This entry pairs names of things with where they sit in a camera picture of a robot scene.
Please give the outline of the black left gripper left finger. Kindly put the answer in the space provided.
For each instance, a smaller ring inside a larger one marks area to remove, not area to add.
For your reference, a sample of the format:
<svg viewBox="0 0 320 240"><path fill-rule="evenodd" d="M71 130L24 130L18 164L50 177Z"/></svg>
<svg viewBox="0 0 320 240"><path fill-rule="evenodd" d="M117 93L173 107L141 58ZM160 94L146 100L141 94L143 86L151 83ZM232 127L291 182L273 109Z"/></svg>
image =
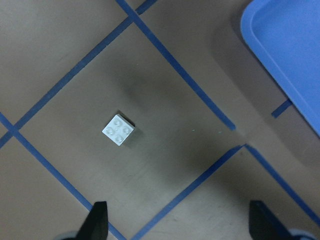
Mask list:
<svg viewBox="0 0 320 240"><path fill-rule="evenodd" d="M97 201L76 234L76 240L106 240L109 233L108 206Z"/></svg>

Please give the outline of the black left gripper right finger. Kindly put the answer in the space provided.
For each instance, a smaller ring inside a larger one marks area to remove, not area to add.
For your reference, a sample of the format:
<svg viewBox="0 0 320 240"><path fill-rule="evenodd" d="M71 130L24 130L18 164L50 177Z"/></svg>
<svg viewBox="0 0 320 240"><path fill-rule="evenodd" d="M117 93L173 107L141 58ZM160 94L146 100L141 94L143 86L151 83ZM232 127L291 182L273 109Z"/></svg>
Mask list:
<svg viewBox="0 0 320 240"><path fill-rule="evenodd" d="M249 203L249 234L253 240L293 240L294 237L261 200Z"/></svg>

